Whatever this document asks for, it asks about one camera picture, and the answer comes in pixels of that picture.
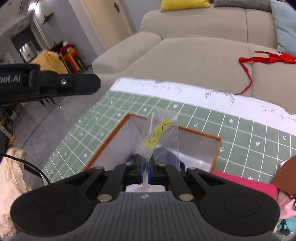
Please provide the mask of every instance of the green cutting mat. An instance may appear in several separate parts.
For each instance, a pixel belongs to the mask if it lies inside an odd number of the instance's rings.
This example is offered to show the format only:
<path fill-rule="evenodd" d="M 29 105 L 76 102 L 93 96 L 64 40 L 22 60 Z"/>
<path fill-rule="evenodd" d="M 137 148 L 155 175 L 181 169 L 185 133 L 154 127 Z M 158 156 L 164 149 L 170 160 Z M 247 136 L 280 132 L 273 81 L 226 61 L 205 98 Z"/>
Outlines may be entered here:
<path fill-rule="evenodd" d="M 216 170 L 269 183 L 280 162 L 296 155 L 296 136 L 289 133 L 185 103 L 109 91 L 68 132 L 44 173 L 52 182 L 79 173 L 126 113 L 149 115 L 156 107 L 178 112 L 181 126 L 222 138 Z"/>

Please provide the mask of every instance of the beige sofa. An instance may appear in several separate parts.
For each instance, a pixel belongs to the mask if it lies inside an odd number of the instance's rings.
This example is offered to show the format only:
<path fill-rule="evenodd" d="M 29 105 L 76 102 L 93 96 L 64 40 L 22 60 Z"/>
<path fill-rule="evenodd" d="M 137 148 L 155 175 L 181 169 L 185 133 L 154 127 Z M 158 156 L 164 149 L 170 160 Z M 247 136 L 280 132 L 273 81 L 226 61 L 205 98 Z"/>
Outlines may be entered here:
<path fill-rule="evenodd" d="M 117 77 L 167 80 L 239 93 L 249 83 L 239 57 L 276 53 L 272 14 L 234 7 L 147 13 L 139 33 L 93 62 L 103 84 Z M 296 65 L 247 63 L 244 93 L 296 113 Z"/>

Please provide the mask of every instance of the ribbed gray grip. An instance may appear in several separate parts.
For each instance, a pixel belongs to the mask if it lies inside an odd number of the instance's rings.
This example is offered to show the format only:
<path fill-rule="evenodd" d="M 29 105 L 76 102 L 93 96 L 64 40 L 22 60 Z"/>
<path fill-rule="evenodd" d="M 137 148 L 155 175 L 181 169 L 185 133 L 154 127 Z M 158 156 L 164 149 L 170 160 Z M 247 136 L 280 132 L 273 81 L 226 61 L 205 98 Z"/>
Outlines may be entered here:
<path fill-rule="evenodd" d="M 98 204 L 89 219 L 68 234 L 32 237 L 19 233 L 13 241 L 277 241 L 272 232 L 235 237 L 210 226 L 195 204 L 174 198 L 171 191 L 120 193 Z"/>

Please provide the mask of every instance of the red ribbon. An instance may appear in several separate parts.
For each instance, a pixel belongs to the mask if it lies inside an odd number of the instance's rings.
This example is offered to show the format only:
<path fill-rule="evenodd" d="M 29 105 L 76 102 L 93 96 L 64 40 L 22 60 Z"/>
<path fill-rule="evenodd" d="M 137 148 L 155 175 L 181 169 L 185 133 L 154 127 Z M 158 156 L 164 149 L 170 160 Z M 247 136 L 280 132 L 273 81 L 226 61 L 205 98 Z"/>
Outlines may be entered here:
<path fill-rule="evenodd" d="M 296 58 L 289 55 L 288 53 L 283 53 L 280 55 L 278 55 L 276 53 L 269 53 L 269 52 L 264 52 L 264 51 L 254 51 L 254 53 L 266 53 L 266 54 L 268 54 L 268 58 L 264 58 L 264 57 L 251 57 L 251 58 L 240 57 L 239 58 L 239 64 L 242 66 L 242 68 L 246 72 L 250 82 L 249 82 L 249 85 L 242 92 L 235 94 L 235 95 L 240 95 L 240 94 L 244 93 L 245 91 L 247 91 L 251 87 L 251 85 L 253 83 L 252 77 L 249 74 L 249 70 L 244 65 L 245 62 L 259 62 L 259 63 L 264 63 L 264 64 L 272 64 L 275 62 L 285 62 L 288 64 L 295 64 L 296 63 Z"/>

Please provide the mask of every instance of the pink fabric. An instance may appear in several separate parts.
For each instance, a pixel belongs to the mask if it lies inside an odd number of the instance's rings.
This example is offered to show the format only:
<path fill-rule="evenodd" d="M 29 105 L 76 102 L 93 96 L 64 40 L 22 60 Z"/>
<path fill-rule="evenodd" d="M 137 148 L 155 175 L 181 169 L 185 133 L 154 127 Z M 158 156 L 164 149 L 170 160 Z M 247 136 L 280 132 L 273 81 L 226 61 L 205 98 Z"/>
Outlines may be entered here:
<path fill-rule="evenodd" d="M 280 219 L 286 219 L 296 216 L 296 209 L 294 206 L 295 199 L 290 199 L 284 192 L 279 191 L 277 203 L 281 210 Z"/>
<path fill-rule="evenodd" d="M 272 197 L 273 199 L 276 199 L 277 187 L 275 185 L 252 181 L 252 180 L 248 180 L 246 178 L 237 177 L 234 175 L 230 175 L 230 174 L 226 174 L 226 173 L 218 172 L 218 171 L 213 171 L 212 174 L 214 174 L 218 177 L 222 177 L 226 180 L 232 181 L 234 183 L 238 183 L 238 184 L 243 185 L 245 187 L 255 189 L 259 192 L 263 192 L 263 193 L 269 195 L 270 197 Z"/>

